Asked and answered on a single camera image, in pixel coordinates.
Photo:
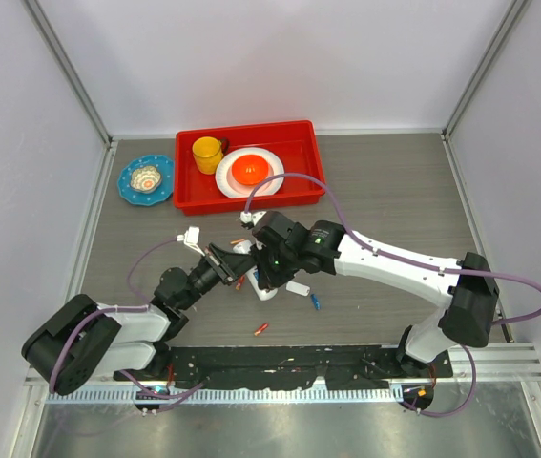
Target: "blue marker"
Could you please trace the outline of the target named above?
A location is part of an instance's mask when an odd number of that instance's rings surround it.
[[[315,296],[314,294],[311,294],[310,299],[312,300],[312,303],[315,306],[315,310],[321,310],[321,303],[317,299],[317,296]]]

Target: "white wall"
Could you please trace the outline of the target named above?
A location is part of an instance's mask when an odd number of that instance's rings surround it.
[[[64,300],[102,146],[21,3],[0,0],[0,456],[27,364]]]
[[[441,128],[510,0],[41,0],[114,135]]]
[[[531,2],[454,144],[492,266],[541,282],[541,1]],[[503,295],[512,315],[541,303],[518,286],[504,284]],[[541,318],[514,330],[541,355]]]

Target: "white plate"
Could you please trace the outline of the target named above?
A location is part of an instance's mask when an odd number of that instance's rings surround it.
[[[268,162],[268,177],[273,175],[284,174],[285,170],[282,167],[281,160],[274,153],[264,150],[263,148],[240,148],[226,155],[219,163],[215,171],[215,183],[219,190],[228,198],[248,198],[255,186],[244,186],[236,181],[232,175],[232,164],[239,157],[255,155],[261,156]],[[269,183],[264,184],[255,193],[256,196],[270,196],[275,194],[282,186],[283,178],[273,179]]]

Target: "paper plate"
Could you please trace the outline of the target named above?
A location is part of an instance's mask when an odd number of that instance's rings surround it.
[[[130,180],[133,175],[133,171],[145,167],[147,165],[153,165],[162,174],[162,182],[155,188],[152,193],[145,194],[135,191],[130,186]],[[175,186],[175,163],[167,156],[160,155],[148,155],[139,159],[133,160],[128,164],[124,170],[119,174],[117,180],[117,189],[119,195],[122,196],[128,203],[133,205],[144,205],[149,207],[163,202],[171,196],[173,188]]]
[[[215,171],[215,183],[219,190],[228,198],[248,198],[255,186],[244,186],[236,181],[232,176],[232,164],[239,158],[246,155],[261,156],[268,162],[268,177],[284,174],[281,160],[274,153],[263,148],[240,148],[228,154],[220,163]],[[270,196],[275,194],[282,186],[283,178],[273,179],[264,184],[255,193],[256,196]]]

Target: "mug handle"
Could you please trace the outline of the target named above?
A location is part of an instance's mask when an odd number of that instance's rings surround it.
[[[230,140],[227,138],[220,138],[219,143],[221,144],[221,151],[225,153],[228,151],[228,148],[230,147]]]

